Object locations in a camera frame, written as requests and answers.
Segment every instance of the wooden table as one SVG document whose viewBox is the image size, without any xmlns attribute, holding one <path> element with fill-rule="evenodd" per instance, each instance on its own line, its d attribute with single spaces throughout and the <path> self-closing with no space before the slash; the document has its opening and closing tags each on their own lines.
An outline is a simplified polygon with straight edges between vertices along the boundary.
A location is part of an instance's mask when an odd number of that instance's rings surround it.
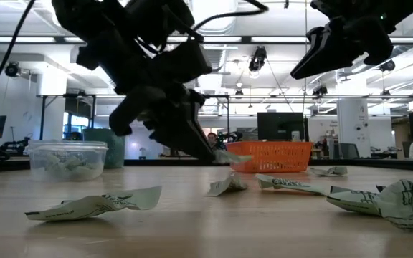
<svg viewBox="0 0 413 258">
<path fill-rule="evenodd" d="M 286 174 L 328 188 L 374 191 L 413 171 L 348 168 L 347 178 Z M 0 173 L 0 257 L 413 257 L 413 232 L 379 217 L 344 211 L 322 196 L 250 189 L 203 197 L 226 167 L 127 167 L 82 183 L 31 181 L 28 171 Z M 116 189 L 161 184 L 151 211 L 122 210 L 96 219 L 61 223 L 28 221 L 25 211 L 46 209 L 64 199 Z"/>
</svg>

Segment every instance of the white column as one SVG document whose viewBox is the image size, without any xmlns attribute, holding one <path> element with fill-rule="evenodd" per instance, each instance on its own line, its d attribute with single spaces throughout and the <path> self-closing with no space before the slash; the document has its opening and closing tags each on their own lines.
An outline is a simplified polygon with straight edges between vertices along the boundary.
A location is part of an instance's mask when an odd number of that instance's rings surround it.
<svg viewBox="0 0 413 258">
<path fill-rule="evenodd" d="M 38 75 L 37 85 L 38 95 L 63 95 L 66 93 L 67 75 L 56 67 L 47 67 L 41 75 Z M 50 97 L 47 98 L 46 103 L 50 104 L 45 109 L 43 140 L 61 140 L 65 99 L 59 97 L 54 100 Z"/>
<path fill-rule="evenodd" d="M 354 77 L 337 84 L 339 95 L 367 95 L 366 79 Z M 342 99 L 337 102 L 339 143 L 353 143 L 362 158 L 371 156 L 367 99 Z"/>
</svg>

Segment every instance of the plastic container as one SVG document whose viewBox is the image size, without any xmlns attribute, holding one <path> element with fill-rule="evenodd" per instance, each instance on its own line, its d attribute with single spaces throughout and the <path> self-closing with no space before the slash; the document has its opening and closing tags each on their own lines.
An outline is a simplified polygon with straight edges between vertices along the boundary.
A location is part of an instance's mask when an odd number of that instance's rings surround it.
<svg viewBox="0 0 413 258">
<path fill-rule="evenodd" d="M 251 155 L 251 161 L 231 165 L 243 173 L 292 173 L 307 170 L 313 143 L 245 141 L 226 144 L 231 153 Z"/>
<path fill-rule="evenodd" d="M 42 181 L 88 181 L 101 175 L 106 143 L 31 140 L 28 144 L 32 176 Z"/>
<path fill-rule="evenodd" d="M 110 129 L 90 128 L 82 130 L 84 140 L 100 141 L 108 144 L 105 169 L 122 168 L 125 160 L 125 137 L 117 136 Z"/>
</svg>

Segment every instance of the orange basket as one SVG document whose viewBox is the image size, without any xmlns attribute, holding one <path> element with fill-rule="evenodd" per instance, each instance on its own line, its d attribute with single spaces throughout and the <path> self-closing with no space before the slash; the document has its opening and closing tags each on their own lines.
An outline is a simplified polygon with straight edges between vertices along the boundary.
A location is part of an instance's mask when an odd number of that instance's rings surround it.
<svg viewBox="0 0 413 258">
<path fill-rule="evenodd" d="M 253 159 L 232 164 L 237 172 L 284 173 L 305 171 L 313 143 L 245 141 L 226 144 L 231 153 L 251 155 Z"/>
</svg>

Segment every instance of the green bin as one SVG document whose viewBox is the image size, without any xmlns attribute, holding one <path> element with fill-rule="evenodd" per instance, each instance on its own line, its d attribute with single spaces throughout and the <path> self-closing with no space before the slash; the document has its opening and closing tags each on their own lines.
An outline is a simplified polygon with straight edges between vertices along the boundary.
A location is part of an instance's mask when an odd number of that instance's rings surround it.
<svg viewBox="0 0 413 258">
<path fill-rule="evenodd" d="M 105 168 L 122 168 L 125 159 L 125 137 L 117 136 L 110 129 L 84 129 L 84 140 L 100 141 L 108 144 Z"/>
</svg>

